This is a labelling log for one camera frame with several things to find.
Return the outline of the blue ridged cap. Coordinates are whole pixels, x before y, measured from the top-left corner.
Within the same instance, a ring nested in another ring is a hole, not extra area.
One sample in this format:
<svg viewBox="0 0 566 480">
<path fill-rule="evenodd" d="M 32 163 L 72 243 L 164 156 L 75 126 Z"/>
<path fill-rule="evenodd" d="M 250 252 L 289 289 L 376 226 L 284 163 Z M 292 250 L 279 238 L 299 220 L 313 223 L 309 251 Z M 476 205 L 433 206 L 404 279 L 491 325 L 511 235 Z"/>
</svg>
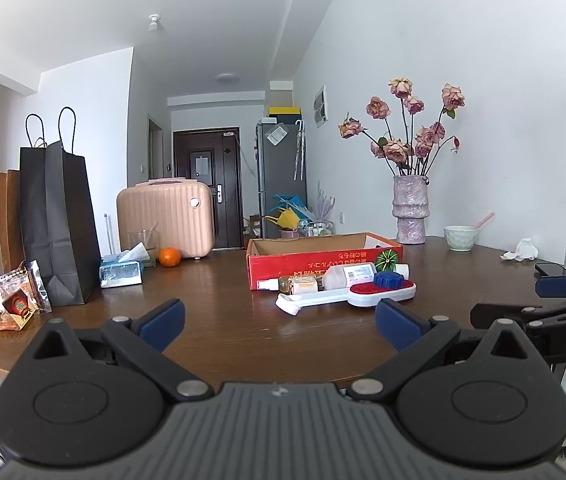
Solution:
<svg viewBox="0 0 566 480">
<path fill-rule="evenodd" d="M 394 271 L 377 272 L 373 278 L 374 286 L 382 289 L 399 289 L 402 288 L 403 283 L 405 283 L 405 277 Z"/>
</svg>

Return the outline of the white red brush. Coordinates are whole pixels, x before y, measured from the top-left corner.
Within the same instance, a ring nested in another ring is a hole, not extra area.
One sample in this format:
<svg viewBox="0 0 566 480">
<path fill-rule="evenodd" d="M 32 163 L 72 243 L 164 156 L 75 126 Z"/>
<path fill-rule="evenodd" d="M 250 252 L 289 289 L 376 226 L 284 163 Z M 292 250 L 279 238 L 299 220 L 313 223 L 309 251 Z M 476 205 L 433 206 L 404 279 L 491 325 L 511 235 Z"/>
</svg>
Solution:
<svg viewBox="0 0 566 480">
<path fill-rule="evenodd" d="M 373 283 L 362 283 L 349 288 L 323 290 L 323 292 L 305 292 L 298 295 L 280 294 L 275 305 L 284 313 L 297 315 L 301 309 L 318 307 L 323 304 L 347 302 L 356 308 L 374 308 L 382 299 L 395 301 L 410 300 L 415 296 L 417 285 L 405 280 L 401 287 L 384 289 Z"/>
</svg>

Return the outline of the green spray bottle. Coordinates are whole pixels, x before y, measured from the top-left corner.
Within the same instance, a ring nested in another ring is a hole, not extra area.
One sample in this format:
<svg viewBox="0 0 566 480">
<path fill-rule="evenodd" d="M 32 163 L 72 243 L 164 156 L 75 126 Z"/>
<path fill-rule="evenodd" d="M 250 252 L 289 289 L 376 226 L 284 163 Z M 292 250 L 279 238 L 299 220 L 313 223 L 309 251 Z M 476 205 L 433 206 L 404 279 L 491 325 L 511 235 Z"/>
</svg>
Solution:
<svg viewBox="0 0 566 480">
<path fill-rule="evenodd" d="M 321 275 L 284 275 L 279 278 L 268 278 L 257 282 L 258 290 L 279 292 L 284 295 L 310 294 L 323 289 Z"/>
</svg>

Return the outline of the crumpled white tissue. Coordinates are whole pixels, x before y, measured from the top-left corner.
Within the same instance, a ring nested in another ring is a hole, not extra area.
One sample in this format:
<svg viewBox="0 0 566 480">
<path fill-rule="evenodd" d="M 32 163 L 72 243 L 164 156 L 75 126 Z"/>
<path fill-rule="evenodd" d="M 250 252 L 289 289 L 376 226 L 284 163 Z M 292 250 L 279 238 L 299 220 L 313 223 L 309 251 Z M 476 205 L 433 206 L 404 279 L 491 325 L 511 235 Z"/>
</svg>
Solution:
<svg viewBox="0 0 566 480">
<path fill-rule="evenodd" d="M 533 241 L 527 237 L 522 238 L 516 245 L 513 252 L 505 252 L 500 256 L 502 261 L 534 261 L 538 258 L 538 248 Z"/>
</svg>

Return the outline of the tissue pack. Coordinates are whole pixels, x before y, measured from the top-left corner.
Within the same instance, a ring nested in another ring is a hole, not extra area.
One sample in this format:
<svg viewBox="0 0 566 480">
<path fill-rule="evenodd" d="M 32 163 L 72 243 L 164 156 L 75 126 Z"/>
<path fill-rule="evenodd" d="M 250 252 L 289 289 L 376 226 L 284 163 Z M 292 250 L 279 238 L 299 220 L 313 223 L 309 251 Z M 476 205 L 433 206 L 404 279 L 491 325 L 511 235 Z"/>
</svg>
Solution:
<svg viewBox="0 0 566 480">
<path fill-rule="evenodd" d="M 138 261 L 131 260 L 129 250 L 118 255 L 109 255 L 100 263 L 100 287 L 117 288 L 140 285 L 143 281 L 144 266 Z"/>
</svg>

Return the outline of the glass cup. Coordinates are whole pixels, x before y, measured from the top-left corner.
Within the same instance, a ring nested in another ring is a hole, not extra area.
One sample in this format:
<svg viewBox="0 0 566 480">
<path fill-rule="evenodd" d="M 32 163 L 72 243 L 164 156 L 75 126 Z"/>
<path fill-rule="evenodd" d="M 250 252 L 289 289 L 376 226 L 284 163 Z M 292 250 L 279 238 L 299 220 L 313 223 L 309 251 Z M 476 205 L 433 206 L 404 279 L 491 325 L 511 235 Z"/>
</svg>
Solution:
<svg viewBox="0 0 566 480">
<path fill-rule="evenodd" d="M 159 252 L 159 235 L 156 229 L 143 229 L 128 233 L 129 254 L 131 260 L 143 266 L 156 266 Z"/>
</svg>

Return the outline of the pale green bowl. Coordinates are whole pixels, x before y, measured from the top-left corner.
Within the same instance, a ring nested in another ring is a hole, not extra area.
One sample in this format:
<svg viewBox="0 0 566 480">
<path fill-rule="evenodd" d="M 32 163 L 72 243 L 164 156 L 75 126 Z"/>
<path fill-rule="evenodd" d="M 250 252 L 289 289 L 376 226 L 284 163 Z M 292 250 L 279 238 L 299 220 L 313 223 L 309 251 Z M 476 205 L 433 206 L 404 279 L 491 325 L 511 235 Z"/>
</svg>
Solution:
<svg viewBox="0 0 566 480">
<path fill-rule="evenodd" d="M 473 226 L 445 226 L 444 237 L 453 252 L 469 252 L 475 245 L 478 230 Z"/>
</svg>

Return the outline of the purple textured vase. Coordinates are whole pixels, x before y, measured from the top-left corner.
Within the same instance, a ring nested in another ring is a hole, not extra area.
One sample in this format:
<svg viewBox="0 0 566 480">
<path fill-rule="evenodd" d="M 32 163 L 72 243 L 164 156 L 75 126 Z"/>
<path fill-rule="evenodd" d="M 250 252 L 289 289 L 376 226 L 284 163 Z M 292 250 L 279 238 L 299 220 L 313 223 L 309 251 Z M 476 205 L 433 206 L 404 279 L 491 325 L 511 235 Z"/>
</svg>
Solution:
<svg viewBox="0 0 566 480">
<path fill-rule="evenodd" d="M 425 219 L 429 215 L 425 177 L 394 177 L 393 216 L 397 219 L 397 242 L 402 245 L 424 244 Z"/>
</svg>

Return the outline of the pink ribbed suitcase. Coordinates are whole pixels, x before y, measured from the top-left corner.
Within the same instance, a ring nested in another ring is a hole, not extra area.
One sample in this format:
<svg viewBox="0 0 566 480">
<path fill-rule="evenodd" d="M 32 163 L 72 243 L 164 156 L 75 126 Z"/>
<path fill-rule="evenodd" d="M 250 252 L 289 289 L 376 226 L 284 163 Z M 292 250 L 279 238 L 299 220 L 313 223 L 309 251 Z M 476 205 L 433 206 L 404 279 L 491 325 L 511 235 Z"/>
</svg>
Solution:
<svg viewBox="0 0 566 480">
<path fill-rule="evenodd" d="M 182 258 L 206 257 L 215 246 L 213 196 L 203 182 L 164 178 L 141 182 L 118 193 L 120 246 L 133 246 L 131 236 L 154 231 L 159 248 L 176 248 Z"/>
</svg>

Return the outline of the black paper bag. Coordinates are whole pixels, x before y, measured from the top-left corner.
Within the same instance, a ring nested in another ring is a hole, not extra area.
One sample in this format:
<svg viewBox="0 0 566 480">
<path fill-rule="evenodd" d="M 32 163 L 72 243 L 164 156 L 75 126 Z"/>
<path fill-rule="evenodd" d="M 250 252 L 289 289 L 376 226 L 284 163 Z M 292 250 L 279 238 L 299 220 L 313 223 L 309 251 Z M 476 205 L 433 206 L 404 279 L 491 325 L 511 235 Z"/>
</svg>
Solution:
<svg viewBox="0 0 566 480">
<path fill-rule="evenodd" d="M 86 304 L 100 287 L 100 246 L 85 159 L 44 133 L 20 150 L 19 225 L 50 304 Z"/>
</svg>

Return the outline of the dark brown door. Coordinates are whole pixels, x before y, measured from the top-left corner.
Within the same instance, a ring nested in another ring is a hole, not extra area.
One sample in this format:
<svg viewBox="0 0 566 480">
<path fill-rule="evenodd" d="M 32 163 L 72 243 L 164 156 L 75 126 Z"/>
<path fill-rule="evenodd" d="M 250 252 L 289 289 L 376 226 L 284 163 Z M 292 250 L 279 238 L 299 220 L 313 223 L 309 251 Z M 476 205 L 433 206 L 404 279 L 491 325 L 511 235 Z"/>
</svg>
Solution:
<svg viewBox="0 0 566 480">
<path fill-rule="evenodd" d="M 244 247 L 239 133 L 237 127 L 173 133 L 173 173 L 210 189 L 216 249 Z"/>
</svg>

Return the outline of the grey refrigerator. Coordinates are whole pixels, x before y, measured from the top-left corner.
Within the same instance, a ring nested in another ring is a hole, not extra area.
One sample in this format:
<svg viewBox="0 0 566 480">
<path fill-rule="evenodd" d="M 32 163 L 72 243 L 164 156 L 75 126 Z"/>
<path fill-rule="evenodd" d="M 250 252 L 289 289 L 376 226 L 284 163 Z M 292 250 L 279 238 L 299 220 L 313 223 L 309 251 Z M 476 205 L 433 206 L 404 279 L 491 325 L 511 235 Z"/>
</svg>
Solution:
<svg viewBox="0 0 566 480">
<path fill-rule="evenodd" d="M 277 114 L 264 117 L 256 127 L 256 160 L 261 236 L 279 238 L 280 229 L 266 219 L 279 213 L 279 196 L 297 196 L 307 204 L 307 185 L 301 176 L 297 154 L 300 116 Z"/>
</svg>

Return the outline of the yellow box on fridge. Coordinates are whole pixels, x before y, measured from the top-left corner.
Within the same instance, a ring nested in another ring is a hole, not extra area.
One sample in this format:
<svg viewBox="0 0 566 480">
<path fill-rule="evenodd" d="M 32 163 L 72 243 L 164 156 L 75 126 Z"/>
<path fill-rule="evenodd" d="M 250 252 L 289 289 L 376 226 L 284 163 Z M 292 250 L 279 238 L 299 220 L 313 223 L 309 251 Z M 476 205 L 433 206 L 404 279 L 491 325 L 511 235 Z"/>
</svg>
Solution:
<svg viewBox="0 0 566 480">
<path fill-rule="evenodd" d="M 301 110 L 299 107 L 295 106 L 271 106 L 268 108 L 269 116 L 279 116 L 279 115 L 301 115 Z"/>
</svg>

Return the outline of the ceiling lamp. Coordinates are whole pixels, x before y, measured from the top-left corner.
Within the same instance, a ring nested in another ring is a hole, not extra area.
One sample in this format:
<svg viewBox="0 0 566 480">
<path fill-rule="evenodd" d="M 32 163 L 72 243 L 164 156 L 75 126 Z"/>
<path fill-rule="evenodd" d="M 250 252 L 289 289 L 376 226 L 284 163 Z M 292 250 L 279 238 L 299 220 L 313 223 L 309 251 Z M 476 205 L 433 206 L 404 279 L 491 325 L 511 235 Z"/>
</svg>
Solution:
<svg viewBox="0 0 566 480">
<path fill-rule="evenodd" d="M 222 73 L 216 76 L 216 81 L 219 84 L 236 84 L 240 78 L 234 73 Z"/>
</svg>

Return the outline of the wall vent panel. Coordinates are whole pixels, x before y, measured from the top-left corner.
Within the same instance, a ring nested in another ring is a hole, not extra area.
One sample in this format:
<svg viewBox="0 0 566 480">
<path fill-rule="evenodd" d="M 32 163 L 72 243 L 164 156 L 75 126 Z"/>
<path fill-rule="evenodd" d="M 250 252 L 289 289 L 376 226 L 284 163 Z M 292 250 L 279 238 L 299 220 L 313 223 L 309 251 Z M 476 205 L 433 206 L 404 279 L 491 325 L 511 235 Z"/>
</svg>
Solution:
<svg viewBox="0 0 566 480">
<path fill-rule="evenodd" d="M 312 101 L 312 109 L 315 126 L 320 128 L 327 122 L 326 88 L 324 86 L 315 95 Z"/>
</svg>

